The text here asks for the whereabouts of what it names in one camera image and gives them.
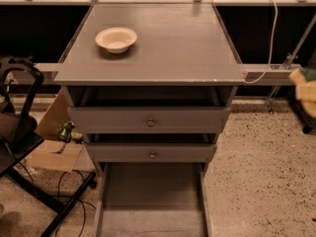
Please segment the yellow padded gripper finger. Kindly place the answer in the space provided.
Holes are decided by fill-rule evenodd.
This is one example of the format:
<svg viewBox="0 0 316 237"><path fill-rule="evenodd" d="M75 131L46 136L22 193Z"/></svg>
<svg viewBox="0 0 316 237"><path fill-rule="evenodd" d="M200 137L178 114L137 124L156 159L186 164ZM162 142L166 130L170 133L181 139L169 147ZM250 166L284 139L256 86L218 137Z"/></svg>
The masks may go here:
<svg viewBox="0 0 316 237"><path fill-rule="evenodd" d="M297 68L289 75L295 86L295 99L301 103L306 113L316 118L316 81L307 82L301 70L302 68Z"/></svg>

